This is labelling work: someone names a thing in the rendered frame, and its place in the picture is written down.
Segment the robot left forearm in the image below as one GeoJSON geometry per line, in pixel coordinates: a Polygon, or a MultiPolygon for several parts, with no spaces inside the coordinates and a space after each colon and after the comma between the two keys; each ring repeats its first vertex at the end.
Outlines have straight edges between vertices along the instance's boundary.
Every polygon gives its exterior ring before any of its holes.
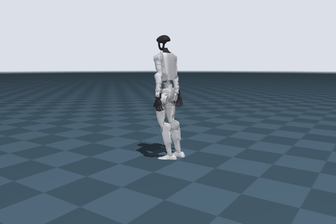
{"type": "Polygon", "coordinates": [[[161,86],[162,86],[162,80],[161,80],[161,75],[159,73],[155,74],[155,83],[156,83],[156,88],[155,88],[155,96],[157,98],[160,97],[160,93],[162,92],[161,86]]]}

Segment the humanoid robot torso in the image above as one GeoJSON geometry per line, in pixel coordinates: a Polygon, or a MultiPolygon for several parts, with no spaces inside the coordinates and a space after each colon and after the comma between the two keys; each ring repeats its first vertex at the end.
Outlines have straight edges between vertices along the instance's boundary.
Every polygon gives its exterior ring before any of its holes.
{"type": "Polygon", "coordinates": [[[176,66],[175,66],[175,56],[173,53],[167,53],[161,51],[163,60],[162,60],[162,81],[166,81],[163,84],[164,89],[162,89],[162,93],[168,93],[169,100],[173,99],[175,96],[175,89],[172,87],[170,80],[175,80],[176,75],[176,66]]]}

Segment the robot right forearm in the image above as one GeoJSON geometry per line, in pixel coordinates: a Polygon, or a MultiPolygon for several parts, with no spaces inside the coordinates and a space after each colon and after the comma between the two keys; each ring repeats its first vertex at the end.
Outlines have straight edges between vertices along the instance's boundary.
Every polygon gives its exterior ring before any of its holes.
{"type": "Polygon", "coordinates": [[[175,93],[179,94],[178,90],[179,90],[180,86],[178,85],[178,76],[175,78],[175,80],[172,80],[172,81],[173,81],[175,93]]]}

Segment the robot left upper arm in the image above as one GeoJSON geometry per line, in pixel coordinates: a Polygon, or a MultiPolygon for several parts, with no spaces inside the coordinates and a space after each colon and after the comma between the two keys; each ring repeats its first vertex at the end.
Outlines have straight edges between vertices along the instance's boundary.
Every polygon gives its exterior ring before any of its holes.
{"type": "MultiPolygon", "coordinates": [[[[163,76],[163,74],[162,74],[162,60],[163,60],[162,54],[155,55],[153,57],[153,60],[155,62],[155,68],[157,70],[157,73],[159,73],[161,75],[161,78],[162,78],[162,76],[163,76]]],[[[155,75],[154,75],[154,77],[155,77],[155,75]]]]}

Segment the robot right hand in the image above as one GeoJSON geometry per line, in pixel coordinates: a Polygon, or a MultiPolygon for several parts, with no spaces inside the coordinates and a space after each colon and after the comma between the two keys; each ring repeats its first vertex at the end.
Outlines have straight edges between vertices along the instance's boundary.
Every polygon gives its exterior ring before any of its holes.
{"type": "MultiPolygon", "coordinates": [[[[179,105],[181,106],[181,105],[183,105],[183,102],[182,102],[182,97],[180,96],[180,90],[178,91],[179,92],[179,94],[177,94],[177,100],[176,100],[176,107],[177,107],[177,102],[178,102],[178,107],[179,107],[179,105]],[[180,102],[180,103],[179,103],[180,102]],[[182,104],[181,104],[182,103],[182,104]]],[[[175,101],[174,101],[174,103],[175,103],[175,101]]]]}

